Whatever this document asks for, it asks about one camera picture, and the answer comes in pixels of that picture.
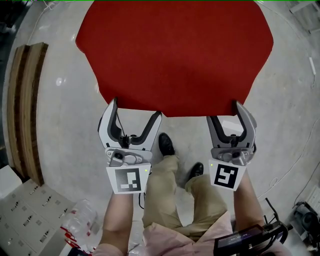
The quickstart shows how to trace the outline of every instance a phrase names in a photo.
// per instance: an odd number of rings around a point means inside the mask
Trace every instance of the pink shirt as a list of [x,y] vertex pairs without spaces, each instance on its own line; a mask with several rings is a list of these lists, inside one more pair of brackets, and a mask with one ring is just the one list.
[[[143,231],[146,256],[210,256],[214,255],[215,239],[232,234],[230,213],[222,215],[197,241],[153,223]],[[279,241],[263,254],[273,252],[276,256],[290,256],[291,253]],[[123,256],[121,251],[111,244],[100,244],[93,256]]]

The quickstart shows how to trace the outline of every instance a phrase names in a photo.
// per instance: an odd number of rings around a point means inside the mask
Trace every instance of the khaki pants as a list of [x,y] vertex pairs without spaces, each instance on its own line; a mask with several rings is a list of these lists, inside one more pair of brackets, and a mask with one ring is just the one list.
[[185,190],[194,197],[193,222],[182,226],[175,202],[178,161],[175,155],[167,155],[152,167],[142,222],[145,228],[157,223],[196,242],[227,211],[227,206],[216,188],[211,186],[209,175],[193,177],[185,185]]

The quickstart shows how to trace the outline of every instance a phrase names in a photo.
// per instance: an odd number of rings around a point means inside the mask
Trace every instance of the person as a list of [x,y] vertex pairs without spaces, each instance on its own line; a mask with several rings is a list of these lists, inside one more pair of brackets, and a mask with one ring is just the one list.
[[[183,226],[175,203],[175,174],[179,158],[165,133],[159,135],[163,160],[152,167],[146,186],[143,240],[148,256],[213,255],[215,239],[233,233],[231,216],[210,177],[203,174],[204,165],[191,169],[185,190],[194,197],[193,222]],[[263,226],[263,212],[248,172],[234,192],[236,227],[243,230],[256,224]],[[94,256],[125,256],[133,220],[133,194],[112,194],[103,223],[103,233]],[[261,255],[291,255],[278,240]]]

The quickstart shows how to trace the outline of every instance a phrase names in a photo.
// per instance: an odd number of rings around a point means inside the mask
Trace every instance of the cable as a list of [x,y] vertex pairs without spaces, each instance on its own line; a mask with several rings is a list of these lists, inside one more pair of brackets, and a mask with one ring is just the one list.
[[277,221],[279,221],[279,216],[278,216],[278,213],[277,213],[276,209],[272,206],[272,204],[270,203],[270,201],[269,201],[269,199],[267,197],[265,198],[265,200],[268,203],[268,205],[270,206],[270,208],[272,209],[275,219]]
[[120,124],[120,126],[121,126],[121,129],[122,129],[122,132],[123,132],[123,136],[126,136],[125,130],[124,130],[124,128],[123,128],[123,126],[122,126],[122,124],[121,124],[121,122],[120,122],[120,118],[119,118],[119,115],[118,115],[118,111],[116,112],[116,117],[118,118],[119,124]]
[[34,25],[34,28],[33,28],[32,32],[31,32],[31,35],[30,35],[30,37],[29,37],[29,39],[28,39],[28,42],[26,43],[27,45],[29,44],[29,42],[30,42],[30,40],[31,40],[31,37],[33,36],[33,34],[34,34],[35,30],[36,30],[36,27],[37,27],[37,25],[38,25],[38,21],[40,20],[42,14],[44,14],[44,12],[45,12],[47,9],[50,9],[51,11],[54,10],[54,9],[57,8],[57,6],[61,3],[61,2],[58,2],[57,4],[55,4],[55,3],[52,1],[52,2],[50,2],[49,4],[47,4],[46,1],[42,1],[42,2],[45,4],[46,7],[43,9],[43,11],[40,13],[38,19],[36,20],[35,25]]
[[293,207],[295,207],[296,201],[297,201],[298,197],[299,197],[299,196],[301,195],[301,193],[306,189],[307,185],[308,185],[309,182],[311,181],[311,178],[312,178],[312,176],[315,174],[315,172],[316,172],[316,170],[317,170],[317,168],[318,168],[319,165],[320,165],[320,161],[319,161],[318,164],[316,165],[314,171],[312,172],[312,174],[311,174],[311,176],[310,176],[310,179],[309,179],[308,182],[305,184],[304,188],[301,190],[301,192],[300,192],[300,193],[298,194],[298,196],[295,198]]
[[254,255],[260,255],[261,253],[265,252],[266,250],[268,250],[273,244],[274,241],[277,239],[276,236],[271,237],[270,242],[267,244],[266,247],[262,248],[261,250],[257,251],[256,254]]
[[271,223],[275,218],[276,218],[276,216],[274,216],[273,219],[269,221],[269,223]]
[[296,165],[296,163],[300,160],[300,158],[301,158],[301,157],[303,156],[303,154],[305,153],[306,147],[307,147],[308,142],[309,142],[309,140],[310,140],[310,138],[311,138],[311,134],[312,134],[312,132],[313,132],[313,130],[314,130],[314,128],[315,128],[316,123],[319,121],[319,119],[320,119],[320,117],[318,117],[317,120],[315,120],[315,122],[313,123],[312,129],[311,129],[310,134],[309,134],[309,137],[308,137],[308,139],[307,139],[307,141],[306,141],[306,143],[305,143],[305,145],[304,145],[304,148],[303,148],[303,151],[302,151],[301,155],[297,158],[297,160],[294,162],[294,164],[291,166],[291,168],[285,173],[285,175],[283,175],[283,177],[282,177],[281,179],[277,180],[277,182],[276,182],[274,185],[270,185],[270,188],[269,188],[266,192],[264,192],[263,194],[261,194],[261,195],[259,195],[259,196],[257,197],[258,199],[259,199],[260,197],[264,196],[266,193],[268,193],[272,188],[274,188],[279,182],[281,182],[281,181],[291,172],[291,170],[294,168],[294,166]]
[[270,187],[273,187],[278,182],[278,177],[274,177],[273,180],[270,181]]
[[[139,193],[139,206],[141,209],[145,209],[144,207],[141,206],[141,199],[140,199],[141,194],[142,193]],[[146,200],[146,193],[143,193],[143,199],[144,199],[144,201]]]
[[[281,19],[283,19],[288,25],[289,27],[293,30],[293,32],[295,33],[295,35],[299,38],[299,40],[301,41],[301,43],[303,44],[303,47],[306,51],[306,55],[309,57],[310,54],[308,52],[308,49],[306,47],[306,44],[303,42],[302,38],[300,37],[300,35],[297,33],[297,31],[295,30],[295,28],[290,24],[290,22],[280,13],[278,13],[275,10],[272,10],[271,8],[267,7],[266,5],[264,5],[264,1],[256,1],[258,4],[262,5],[264,8],[268,9],[269,11],[273,12],[274,14],[278,15]],[[315,88],[315,84],[316,84],[316,75],[313,74],[313,83],[311,85],[311,88]]]
[[130,253],[131,251],[133,251],[135,248],[137,248],[139,245],[140,245],[140,243],[137,243],[136,245],[134,245],[130,250],[128,250],[127,255],[129,255],[129,253]]

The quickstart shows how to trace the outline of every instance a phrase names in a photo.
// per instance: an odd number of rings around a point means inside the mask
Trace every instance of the machine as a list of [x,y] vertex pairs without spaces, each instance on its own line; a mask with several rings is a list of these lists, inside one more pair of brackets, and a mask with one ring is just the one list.
[[[247,164],[257,150],[255,144],[257,123],[249,111],[238,101],[234,101],[235,113],[243,127],[240,136],[225,135],[217,116],[207,116],[212,140],[212,159],[209,160],[210,180],[213,186],[237,190]],[[98,133],[105,148],[107,173],[115,194],[144,193],[151,170],[151,148],[157,136],[162,113],[155,112],[140,136],[126,135],[116,124],[117,99],[113,99],[100,120]],[[266,199],[276,222],[255,225],[219,237],[215,240],[214,255],[233,254],[257,255],[267,250],[276,239],[284,242],[288,229],[279,220],[276,210]]]

